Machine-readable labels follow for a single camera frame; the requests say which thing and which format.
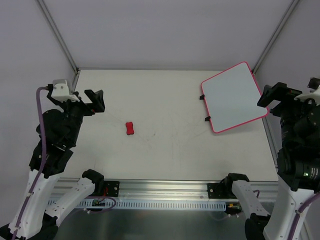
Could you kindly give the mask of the pink framed whiteboard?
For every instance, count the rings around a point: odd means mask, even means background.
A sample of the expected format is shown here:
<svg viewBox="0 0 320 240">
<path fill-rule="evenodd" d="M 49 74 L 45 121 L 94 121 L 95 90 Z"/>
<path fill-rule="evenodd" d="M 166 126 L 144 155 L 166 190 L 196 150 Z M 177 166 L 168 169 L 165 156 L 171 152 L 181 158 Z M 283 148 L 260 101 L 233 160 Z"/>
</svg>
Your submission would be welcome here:
<svg viewBox="0 0 320 240">
<path fill-rule="evenodd" d="M 262 91 L 249 64 L 242 61 L 200 84 L 212 131 L 220 134 L 262 119 L 267 107 L 257 106 Z"/>
</svg>

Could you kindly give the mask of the red bone-shaped eraser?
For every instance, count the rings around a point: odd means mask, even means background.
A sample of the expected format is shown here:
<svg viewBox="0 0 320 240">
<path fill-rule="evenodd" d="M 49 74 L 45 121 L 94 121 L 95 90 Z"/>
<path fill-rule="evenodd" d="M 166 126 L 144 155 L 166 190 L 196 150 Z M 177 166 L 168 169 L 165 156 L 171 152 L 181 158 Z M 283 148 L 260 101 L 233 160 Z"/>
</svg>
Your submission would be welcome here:
<svg viewBox="0 0 320 240">
<path fill-rule="evenodd" d="M 126 122 L 125 123 L 125 127 L 126 127 L 126 134 L 128 136 L 133 135 L 135 133 L 133 122 L 131 122 L 131 121 L 130 122 Z"/>
</svg>

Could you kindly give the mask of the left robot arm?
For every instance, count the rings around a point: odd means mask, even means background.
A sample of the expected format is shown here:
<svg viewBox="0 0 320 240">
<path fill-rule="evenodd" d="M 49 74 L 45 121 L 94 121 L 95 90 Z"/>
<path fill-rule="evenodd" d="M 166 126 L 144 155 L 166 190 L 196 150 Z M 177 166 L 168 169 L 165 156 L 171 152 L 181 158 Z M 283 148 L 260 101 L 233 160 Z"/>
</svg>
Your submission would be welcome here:
<svg viewBox="0 0 320 240">
<path fill-rule="evenodd" d="M 66 100 L 53 97 L 48 87 L 47 98 L 61 110 L 51 109 L 39 113 L 36 128 L 40 141 L 33 150 L 29 163 L 29 176 L 24 199 L 14 219 L 0 228 L 5 240 L 51 240 L 72 210 L 89 195 L 100 196 L 104 191 L 104 176 L 88 169 L 69 192 L 52 207 L 48 206 L 54 186 L 65 171 L 76 147 L 84 117 L 105 111 L 102 90 L 85 90 L 90 103 L 84 103 L 78 92 Z"/>
</svg>

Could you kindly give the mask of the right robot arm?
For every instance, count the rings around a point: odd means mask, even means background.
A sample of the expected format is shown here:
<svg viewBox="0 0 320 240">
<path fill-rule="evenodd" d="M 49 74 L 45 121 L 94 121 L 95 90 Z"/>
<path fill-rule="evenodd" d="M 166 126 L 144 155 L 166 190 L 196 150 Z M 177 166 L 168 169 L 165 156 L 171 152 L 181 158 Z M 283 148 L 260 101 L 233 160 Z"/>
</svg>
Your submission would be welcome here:
<svg viewBox="0 0 320 240">
<path fill-rule="evenodd" d="M 237 198 L 246 217 L 248 240 L 296 240 L 310 205 L 320 197 L 320 81 L 311 78 L 309 93 L 279 82 L 266 85 L 257 102 L 279 117 L 281 149 L 277 153 L 278 190 L 272 212 L 261 205 L 244 174 L 229 173 L 223 192 Z"/>
</svg>

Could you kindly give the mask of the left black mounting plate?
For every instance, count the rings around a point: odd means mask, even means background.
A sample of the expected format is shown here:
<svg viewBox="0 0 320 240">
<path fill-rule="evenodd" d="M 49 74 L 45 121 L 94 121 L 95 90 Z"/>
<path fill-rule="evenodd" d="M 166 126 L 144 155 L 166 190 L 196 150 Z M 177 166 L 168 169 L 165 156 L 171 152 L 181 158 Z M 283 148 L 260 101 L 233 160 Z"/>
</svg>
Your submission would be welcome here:
<svg viewBox="0 0 320 240">
<path fill-rule="evenodd" d="M 103 196 L 117 198 L 120 191 L 120 182 L 113 180 L 105 180 L 103 183 Z"/>
</svg>

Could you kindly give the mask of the black mounting plate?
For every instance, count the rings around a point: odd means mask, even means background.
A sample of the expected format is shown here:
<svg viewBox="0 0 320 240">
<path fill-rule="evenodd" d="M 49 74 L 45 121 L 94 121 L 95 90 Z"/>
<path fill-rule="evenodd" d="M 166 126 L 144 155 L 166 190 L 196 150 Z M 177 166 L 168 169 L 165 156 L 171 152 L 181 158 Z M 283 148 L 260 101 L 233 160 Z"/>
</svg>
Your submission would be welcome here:
<svg viewBox="0 0 320 240">
<path fill-rule="evenodd" d="M 228 197 L 223 183 L 208 183 L 206 186 L 209 199 L 226 199 Z"/>
<path fill-rule="evenodd" d="M 103 196 L 117 198 L 120 191 L 120 182 L 113 180 L 105 180 L 103 183 Z"/>
</svg>

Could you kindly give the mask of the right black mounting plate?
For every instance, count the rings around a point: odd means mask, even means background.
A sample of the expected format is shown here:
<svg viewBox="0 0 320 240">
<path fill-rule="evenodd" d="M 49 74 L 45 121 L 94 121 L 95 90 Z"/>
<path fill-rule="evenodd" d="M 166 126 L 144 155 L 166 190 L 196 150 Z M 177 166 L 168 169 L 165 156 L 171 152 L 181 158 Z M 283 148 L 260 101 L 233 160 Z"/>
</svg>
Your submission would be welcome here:
<svg viewBox="0 0 320 240">
<path fill-rule="evenodd" d="M 206 186 L 209 199 L 226 199 L 228 197 L 223 183 L 208 183 Z"/>
</svg>

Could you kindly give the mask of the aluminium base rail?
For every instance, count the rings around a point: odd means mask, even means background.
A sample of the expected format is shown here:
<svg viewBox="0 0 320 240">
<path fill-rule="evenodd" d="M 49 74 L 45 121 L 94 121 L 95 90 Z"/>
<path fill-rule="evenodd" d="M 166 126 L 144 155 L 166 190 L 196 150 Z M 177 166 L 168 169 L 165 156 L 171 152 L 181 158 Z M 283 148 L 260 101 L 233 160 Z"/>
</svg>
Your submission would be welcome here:
<svg viewBox="0 0 320 240">
<path fill-rule="evenodd" d="M 84 199 L 120 198 L 130 200 L 166 201 L 224 201 L 237 202 L 240 199 L 258 198 L 275 200 L 293 192 L 290 186 L 279 178 L 278 182 L 247 182 L 245 180 L 204 181 L 160 181 L 160 180 L 120 180 L 118 197 L 103 196 L 104 181 L 109 179 L 60 179 L 57 175 L 38 179 L 33 189 L 26 195 L 34 202 L 46 203 L 52 195 L 70 197 L 76 204 Z M 227 198 L 209 199 L 208 183 L 223 183 Z"/>
</svg>

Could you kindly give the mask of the right aluminium frame post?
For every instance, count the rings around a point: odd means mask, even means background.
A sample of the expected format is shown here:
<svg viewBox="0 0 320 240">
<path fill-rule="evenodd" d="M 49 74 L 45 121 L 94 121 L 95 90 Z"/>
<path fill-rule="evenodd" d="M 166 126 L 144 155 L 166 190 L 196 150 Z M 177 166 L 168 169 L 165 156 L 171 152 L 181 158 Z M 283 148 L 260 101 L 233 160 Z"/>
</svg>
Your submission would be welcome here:
<svg viewBox="0 0 320 240">
<path fill-rule="evenodd" d="M 298 5 L 300 4 L 300 0 L 291 0 L 289 2 L 288 7 L 284 11 L 282 17 L 280 18 L 279 22 L 277 23 L 275 29 L 273 30 L 270 38 L 268 39 L 265 47 L 263 48 L 262 52 L 260 53 L 256 63 L 254 64 L 251 72 L 255 75 L 259 68 L 262 66 L 263 62 L 265 61 L 267 55 L 271 52 L 274 44 L 278 40 L 279 36 L 281 35 L 283 29 L 285 28 L 286 24 L 289 22 L 291 16 L 297 9 Z"/>
</svg>

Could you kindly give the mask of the aluminium frame post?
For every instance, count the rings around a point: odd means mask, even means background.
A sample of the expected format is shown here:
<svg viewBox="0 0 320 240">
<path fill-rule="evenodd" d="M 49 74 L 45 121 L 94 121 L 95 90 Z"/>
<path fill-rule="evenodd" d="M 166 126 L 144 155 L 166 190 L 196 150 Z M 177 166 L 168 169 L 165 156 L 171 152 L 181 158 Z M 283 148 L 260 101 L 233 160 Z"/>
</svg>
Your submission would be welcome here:
<svg viewBox="0 0 320 240">
<path fill-rule="evenodd" d="M 41 14 L 43 15 L 50 31 L 52 32 L 56 42 L 58 43 L 63 55 L 65 56 L 68 64 L 70 65 L 72 71 L 74 74 L 77 74 L 79 72 L 79 67 L 77 66 L 54 18 L 51 14 L 46 2 L 44 0 L 35 0 L 35 3 L 37 4 Z"/>
<path fill-rule="evenodd" d="M 263 48 L 262 52 L 260 53 L 256 63 L 254 64 L 251 72 L 255 75 L 259 68 L 262 66 L 263 62 L 265 61 L 267 55 L 271 52 L 274 44 L 278 40 L 279 36 L 281 35 L 283 29 L 285 28 L 286 24 L 289 22 L 291 16 L 297 9 L 298 5 L 300 4 L 300 0 L 291 0 L 289 2 L 288 7 L 284 11 L 282 17 L 280 18 L 279 22 L 277 23 L 275 29 L 273 30 L 270 38 L 268 39 L 265 47 Z"/>
</svg>

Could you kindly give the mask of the left aluminium frame post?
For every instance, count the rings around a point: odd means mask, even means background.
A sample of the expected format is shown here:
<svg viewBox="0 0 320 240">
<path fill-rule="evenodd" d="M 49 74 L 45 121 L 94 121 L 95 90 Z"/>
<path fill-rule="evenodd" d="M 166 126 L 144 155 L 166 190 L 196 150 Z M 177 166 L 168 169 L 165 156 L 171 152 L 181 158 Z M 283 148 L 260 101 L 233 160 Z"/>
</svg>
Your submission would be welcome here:
<svg viewBox="0 0 320 240">
<path fill-rule="evenodd" d="M 63 55 L 65 56 L 68 64 L 70 65 L 72 71 L 74 74 L 77 74 L 79 72 L 79 67 L 77 66 L 54 18 L 51 14 L 46 2 L 44 0 L 35 0 L 35 3 L 37 4 L 41 14 L 43 15 L 50 31 L 52 32 L 56 42 L 58 43 Z"/>
</svg>

